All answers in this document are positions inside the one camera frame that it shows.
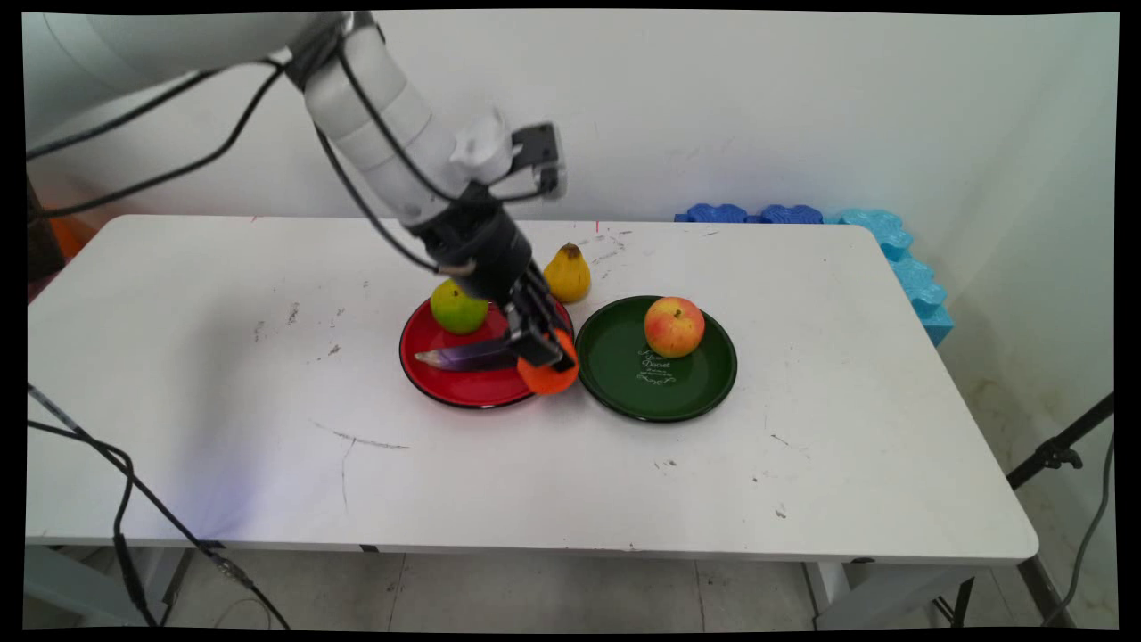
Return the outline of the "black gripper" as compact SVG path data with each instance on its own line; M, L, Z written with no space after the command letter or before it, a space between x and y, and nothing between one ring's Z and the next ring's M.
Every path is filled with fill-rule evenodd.
M470 269L454 277L467 295L502 306L505 342L521 361L559 374L578 365L560 342L559 332L570 336L570 326L534 265L529 239L488 188L468 188L460 203L408 231L437 265Z

